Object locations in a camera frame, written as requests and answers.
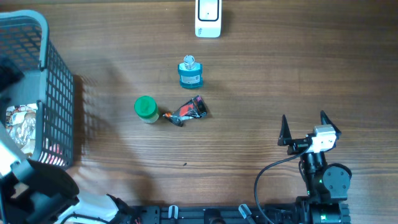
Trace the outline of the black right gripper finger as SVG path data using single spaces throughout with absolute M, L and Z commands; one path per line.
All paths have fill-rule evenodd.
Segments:
M 287 122 L 286 116 L 282 115 L 282 124 L 279 134 L 279 139 L 277 142 L 278 146 L 289 146 L 292 144 L 292 135 L 290 133 L 290 128 Z
M 336 125 L 329 119 L 329 117 L 326 115 L 326 113 L 321 110 L 320 112 L 320 119 L 321 119 L 321 124 L 326 125 L 330 124 L 332 125 L 333 129 L 335 130 L 336 136 L 340 137 L 341 136 L 341 131 L 336 127 Z

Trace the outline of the beige bread bag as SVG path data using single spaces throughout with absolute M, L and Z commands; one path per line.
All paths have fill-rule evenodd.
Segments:
M 6 109 L 6 129 L 17 147 L 28 157 L 35 149 L 35 128 L 38 106 L 35 103 L 10 106 Z

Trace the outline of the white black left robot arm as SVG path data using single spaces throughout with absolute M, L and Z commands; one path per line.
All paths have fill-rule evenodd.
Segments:
M 1 223 L 135 223 L 120 198 L 80 191 L 61 168 L 25 156 L 1 128 Z

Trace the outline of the black red snack packet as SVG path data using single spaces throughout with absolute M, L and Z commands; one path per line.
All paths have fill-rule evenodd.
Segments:
M 173 113 L 167 112 L 163 117 L 172 124 L 182 127 L 184 121 L 204 118 L 208 114 L 206 104 L 200 95 L 192 98 Z

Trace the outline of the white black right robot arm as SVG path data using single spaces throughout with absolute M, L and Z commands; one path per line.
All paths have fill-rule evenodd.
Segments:
M 304 138 L 294 139 L 285 116 L 282 117 L 277 145 L 287 146 L 289 156 L 299 156 L 299 172 L 307 189 L 307 195 L 297 197 L 281 217 L 290 223 L 351 223 L 348 190 L 351 170 L 339 163 L 329 164 L 325 153 L 336 147 L 341 131 L 324 111 L 320 112 L 321 124 Z

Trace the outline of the blue mouthwash bottle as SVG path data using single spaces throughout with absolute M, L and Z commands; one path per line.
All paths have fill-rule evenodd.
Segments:
M 183 62 L 177 66 L 179 82 L 182 88 L 195 89 L 203 86 L 203 65 L 192 55 L 186 55 Z

